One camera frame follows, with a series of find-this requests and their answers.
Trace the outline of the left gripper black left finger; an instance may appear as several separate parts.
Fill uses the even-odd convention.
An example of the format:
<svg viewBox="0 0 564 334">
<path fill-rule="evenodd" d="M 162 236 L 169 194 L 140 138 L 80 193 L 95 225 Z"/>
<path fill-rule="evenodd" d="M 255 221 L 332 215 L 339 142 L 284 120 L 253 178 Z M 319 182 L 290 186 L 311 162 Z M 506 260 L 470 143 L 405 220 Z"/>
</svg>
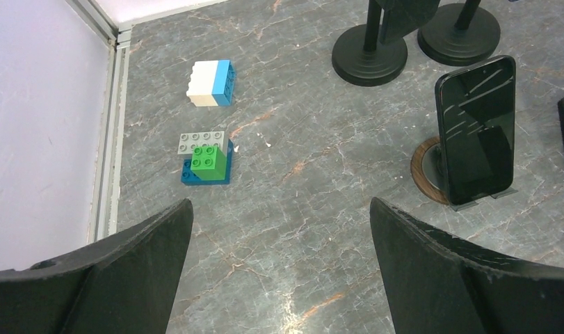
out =
<svg viewBox="0 0 564 334">
<path fill-rule="evenodd" d="M 0 271 L 0 333 L 164 333 L 192 228 L 185 199 L 72 252 Z"/>
</svg>

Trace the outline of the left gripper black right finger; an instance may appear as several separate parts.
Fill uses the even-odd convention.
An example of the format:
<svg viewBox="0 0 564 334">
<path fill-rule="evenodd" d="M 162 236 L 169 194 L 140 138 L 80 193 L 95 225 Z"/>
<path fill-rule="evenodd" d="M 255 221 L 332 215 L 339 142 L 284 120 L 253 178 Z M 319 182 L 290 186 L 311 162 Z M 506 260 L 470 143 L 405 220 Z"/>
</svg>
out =
<svg viewBox="0 0 564 334">
<path fill-rule="evenodd" d="M 564 333 L 564 268 L 473 244 L 379 198 L 370 224 L 397 333 Z"/>
</svg>

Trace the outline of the grey stand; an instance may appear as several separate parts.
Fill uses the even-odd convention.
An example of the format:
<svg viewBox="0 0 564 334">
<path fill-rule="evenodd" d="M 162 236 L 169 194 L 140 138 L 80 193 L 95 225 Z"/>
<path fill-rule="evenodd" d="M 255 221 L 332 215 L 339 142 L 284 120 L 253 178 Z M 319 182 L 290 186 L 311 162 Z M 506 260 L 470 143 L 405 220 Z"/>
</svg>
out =
<svg viewBox="0 0 564 334">
<path fill-rule="evenodd" d="M 410 169 L 424 195 L 459 211 L 481 198 L 514 192 L 514 162 L 514 140 L 490 129 L 430 138 L 415 150 Z"/>
</svg>

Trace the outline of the black phone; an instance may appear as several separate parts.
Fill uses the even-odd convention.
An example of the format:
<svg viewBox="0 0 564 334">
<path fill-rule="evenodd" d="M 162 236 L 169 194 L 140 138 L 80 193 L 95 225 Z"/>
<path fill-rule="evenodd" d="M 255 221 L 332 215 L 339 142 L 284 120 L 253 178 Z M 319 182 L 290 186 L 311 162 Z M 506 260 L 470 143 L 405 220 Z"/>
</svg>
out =
<svg viewBox="0 0 564 334">
<path fill-rule="evenodd" d="M 444 192 L 459 207 L 507 191 L 514 180 L 516 62 L 499 55 L 435 84 Z"/>
</svg>

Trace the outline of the black round base phone stand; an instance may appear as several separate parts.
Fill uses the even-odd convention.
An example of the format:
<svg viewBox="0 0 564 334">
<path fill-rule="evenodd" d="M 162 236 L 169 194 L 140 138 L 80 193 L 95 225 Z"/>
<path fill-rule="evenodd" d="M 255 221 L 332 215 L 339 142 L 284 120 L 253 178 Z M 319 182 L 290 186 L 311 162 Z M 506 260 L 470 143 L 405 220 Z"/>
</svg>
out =
<svg viewBox="0 0 564 334">
<path fill-rule="evenodd" d="M 439 7 L 417 32 L 423 53 L 438 63 L 458 67 L 489 58 L 499 44 L 501 27 L 480 3 L 467 0 Z"/>
</svg>

